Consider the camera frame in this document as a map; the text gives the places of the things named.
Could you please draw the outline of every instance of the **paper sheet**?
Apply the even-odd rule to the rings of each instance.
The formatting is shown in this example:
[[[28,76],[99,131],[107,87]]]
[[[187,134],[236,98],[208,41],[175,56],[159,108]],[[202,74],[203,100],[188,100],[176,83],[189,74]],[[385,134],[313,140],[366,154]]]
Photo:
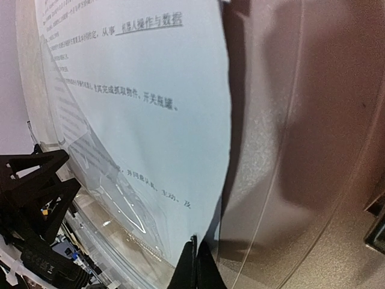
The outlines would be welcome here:
[[[229,162],[217,0],[36,1],[58,139],[78,179],[176,265],[211,222]]]

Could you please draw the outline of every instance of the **transparent plastic sheet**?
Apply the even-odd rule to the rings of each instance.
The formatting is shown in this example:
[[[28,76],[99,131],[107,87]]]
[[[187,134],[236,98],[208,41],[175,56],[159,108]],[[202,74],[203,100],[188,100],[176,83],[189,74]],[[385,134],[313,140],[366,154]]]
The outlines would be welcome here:
[[[128,278],[139,288],[165,288],[173,268],[166,261],[169,242],[162,242],[168,238],[167,228],[159,228],[165,222],[164,215],[134,190],[109,156],[61,76],[44,37],[41,49],[46,83],[55,84],[46,89],[58,145],[70,155],[70,171],[61,170],[59,176],[75,175],[88,192],[81,195],[81,203],[80,195],[76,198],[79,223],[88,224],[87,238],[109,263],[122,270],[122,280]],[[156,223],[150,211],[158,212]],[[132,257],[133,244],[139,258]]]
[[[109,212],[145,254],[175,266],[185,242],[206,235],[226,175],[226,46],[216,0],[134,2],[35,3],[45,111],[71,172],[98,204],[86,218],[102,231],[98,210]],[[166,21],[127,31],[127,20],[144,16]]]

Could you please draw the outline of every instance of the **white wall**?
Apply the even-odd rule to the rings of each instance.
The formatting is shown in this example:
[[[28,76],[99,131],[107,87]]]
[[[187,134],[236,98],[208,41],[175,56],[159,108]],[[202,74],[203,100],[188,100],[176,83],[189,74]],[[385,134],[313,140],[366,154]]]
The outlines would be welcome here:
[[[17,58],[16,1],[0,1],[0,154],[28,154],[33,146]]]

